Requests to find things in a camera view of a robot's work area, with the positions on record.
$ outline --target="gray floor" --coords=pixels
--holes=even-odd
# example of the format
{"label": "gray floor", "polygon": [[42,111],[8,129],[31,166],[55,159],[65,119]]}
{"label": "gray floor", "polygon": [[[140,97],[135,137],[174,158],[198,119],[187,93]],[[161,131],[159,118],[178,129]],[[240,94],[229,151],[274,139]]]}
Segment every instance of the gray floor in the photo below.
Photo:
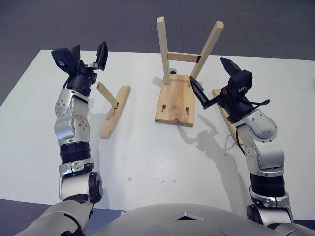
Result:
{"label": "gray floor", "polygon": [[[314,0],[0,0],[0,104],[40,49],[96,50],[105,40],[110,51],[159,53],[159,16],[170,51],[200,53],[220,20],[212,54],[315,60]],[[0,235],[46,208],[0,200]]]}

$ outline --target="silver robot arm segment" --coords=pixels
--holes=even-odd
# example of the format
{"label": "silver robot arm segment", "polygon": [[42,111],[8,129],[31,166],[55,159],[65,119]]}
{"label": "silver robot arm segment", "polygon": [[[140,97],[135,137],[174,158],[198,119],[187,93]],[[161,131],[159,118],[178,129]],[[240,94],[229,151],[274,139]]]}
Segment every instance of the silver robot arm segment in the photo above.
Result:
{"label": "silver robot arm segment", "polygon": [[91,67],[80,60],[79,45],[71,50],[61,48],[52,51],[56,65],[69,75],[55,105],[55,134],[62,160],[59,165],[61,202],[47,209],[20,232],[20,236],[83,235],[94,204],[103,196],[100,174],[93,172],[87,115],[90,87],[97,78],[93,70],[104,70],[107,53],[106,43],[103,42]]}
{"label": "silver robot arm segment", "polygon": [[289,194],[284,189],[284,151],[277,140],[277,125],[261,110],[235,123],[243,141],[250,172],[248,217],[265,226],[293,223]]}

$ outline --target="wooden piece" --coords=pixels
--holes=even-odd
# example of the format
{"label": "wooden piece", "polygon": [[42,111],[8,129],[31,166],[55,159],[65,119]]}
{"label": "wooden piece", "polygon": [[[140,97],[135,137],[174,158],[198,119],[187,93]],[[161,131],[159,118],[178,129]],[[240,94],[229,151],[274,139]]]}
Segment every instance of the wooden piece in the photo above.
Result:
{"label": "wooden piece", "polygon": [[157,18],[157,32],[158,32],[158,41],[159,47],[162,55],[163,71],[164,71],[164,80],[167,85],[170,84],[170,71],[169,63],[167,59],[167,38],[166,38],[166,29],[165,29],[165,20],[164,16]]}
{"label": "wooden piece", "polygon": [[104,84],[98,82],[96,88],[114,108],[117,108],[118,101],[114,98],[110,91],[108,91]]}
{"label": "wooden piece", "polygon": [[213,29],[209,35],[209,38],[202,49],[201,58],[199,62],[195,65],[195,67],[193,68],[192,73],[190,75],[194,79],[197,79],[197,76],[199,75],[201,68],[203,67],[204,63],[206,62],[208,58],[208,55],[211,53],[213,47],[215,46],[223,28],[224,28],[224,24],[222,21],[217,21],[215,25],[213,26]]}
{"label": "wooden piece", "polygon": [[170,74],[170,84],[162,84],[155,122],[193,126],[195,94],[189,75]]}
{"label": "wooden piece", "polygon": [[[213,95],[213,97],[218,96],[218,95],[220,94],[220,92],[221,92],[221,89],[214,89],[214,90],[212,90],[212,95]],[[225,109],[223,109],[223,108],[220,107],[219,105],[218,105],[218,108],[219,108],[219,110],[220,110],[220,112],[221,112],[221,115],[222,115],[222,117],[223,117],[223,119],[224,119],[224,122],[225,122],[225,124],[226,124],[228,130],[230,131],[230,134],[232,135],[234,141],[237,142],[237,141],[236,141],[236,127],[235,127],[235,125],[234,125],[234,124],[231,124],[231,123],[227,120],[227,117],[228,117],[229,115],[228,115],[228,113],[225,111]]]}
{"label": "wooden piece", "polygon": [[167,52],[167,59],[169,60],[198,62],[200,58],[201,58],[200,54]]}
{"label": "wooden piece", "polygon": [[100,137],[102,138],[109,138],[112,132],[114,131],[117,121],[122,113],[122,110],[125,106],[127,98],[130,93],[130,86],[121,86],[119,92],[117,94],[116,100],[118,102],[117,108],[112,107],[107,115],[105,123],[102,127],[100,132]]}

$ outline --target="floor tile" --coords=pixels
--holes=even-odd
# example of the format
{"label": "floor tile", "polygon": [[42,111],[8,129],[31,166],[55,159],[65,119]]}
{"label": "floor tile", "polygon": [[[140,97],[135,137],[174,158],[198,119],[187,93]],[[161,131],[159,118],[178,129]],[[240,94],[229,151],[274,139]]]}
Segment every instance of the floor tile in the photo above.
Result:
{"label": "floor tile", "polygon": [[315,47],[285,45],[293,59],[315,60]]}
{"label": "floor tile", "polygon": [[257,11],[238,11],[236,14],[244,27],[268,24],[263,15]]}
{"label": "floor tile", "polygon": [[[167,40],[167,47],[168,50],[171,52],[178,52],[182,53],[183,51],[183,41],[174,39],[174,40]],[[148,53],[160,53],[159,43],[156,41],[150,41],[148,45]]]}
{"label": "floor tile", "polygon": [[248,39],[253,43],[280,43],[269,25],[244,26]]}
{"label": "floor tile", "polygon": [[33,58],[30,57],[4,58],[0,65],[0,85],[15,85],[31,64],[32,60]]}
{"label": "floor tile", "polygon": [[115,42],[115,38],[112,37],[89,37],[86,36],[85,38],[83,38],[80,46],[81,46],[81,50],[92,50],[92,51],[96,51],[98,46],[103,42],[106,42],[107,45],[107,49],[109,51],[113,50],[113,46],[114,46],[114,42]]}
{"label": "floor tile", "polygon": [[248,41],[247,34],[240,23],[224,24],[224,29],[219,37],[219,41]]}
{"label": "floor tile", "polygon": [[221,55],[255,57],[256,53],[249,42],[218,42]]}
{"label": "floor tile", "polygon": [[4,200],[0,208],[1,236],[11,236],[27,228],[49,205]]}
{"label": "floor tile", "polygon": [[5,101],[6,97],[9,95],[14,85],[0,85],[0,106]]}
{"label": "floor tile", "polygon": [[257,57],[265,58],[288,58],[291,56],[282,44],[252,43]]}
{"label": "floor tile", "polygon": [[145,53],[147,52],[147,49],[148,38],[141,38],[137,40],[126,40],[124,38],[117,38],[114,44],[113,51]]}
{"label": "floor tile", "polygon": [[[194,53],[200,54],[207,39],[205,40],[184,40],[184,52],[185,53]],[[217,44],[214,46],[211,55],[220,55],[219,48]]]}

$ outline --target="black cable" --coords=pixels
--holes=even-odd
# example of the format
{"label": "black cable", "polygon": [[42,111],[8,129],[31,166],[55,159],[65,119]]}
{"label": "black cable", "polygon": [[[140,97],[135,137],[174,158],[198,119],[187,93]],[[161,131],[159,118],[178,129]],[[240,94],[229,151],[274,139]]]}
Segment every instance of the black cable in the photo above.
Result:
{"label": "black cable", "polygon": [[238,147],[242,151],[242,153],[245,155],[245,151],[244,151],[244,149],[242,149],[242,146],[240,144],[240,140],[238,139],[238,130],[237,129],[236,129],[236,142],[237,142]]}
{"label": "black cable", "polygon": [[65,81],[65,83],[63,84],[63,89],[65,89],[65,86],[68,84],[69,80],[70,80],[70,76],[68,77],[68,79],[67,79],[67,80]]}
{"label": "black cable", "polygon": [[264,106],[264,105],[269,104],[270,99],[267,99],[267,100],[265,100],[265,101],[263,101],[263,102],[248,102],[248,101],[244,101],[244,100],[241,99],[240,102],[245,103],[245,104],[247,104],[247,105]]}

